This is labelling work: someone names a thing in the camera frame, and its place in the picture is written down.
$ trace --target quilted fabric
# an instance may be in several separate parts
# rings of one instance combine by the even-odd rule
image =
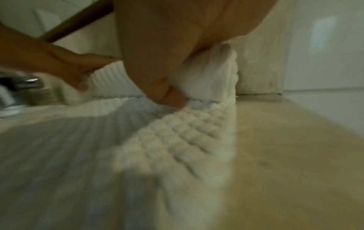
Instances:
[[[188,98],[156,105],[122,62],[92,74],[85,104],[0,123],[0,229],[194,230],[218,224],[234,156],[236,53],[187,60]]]

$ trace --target ribbed fabric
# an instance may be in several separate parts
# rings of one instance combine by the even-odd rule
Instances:
[[[234,156],[236,54],[217,45],[154,104],[122,62],[92,74],[88,103],[0,124],[0,229],[199,230],[218,224]]]

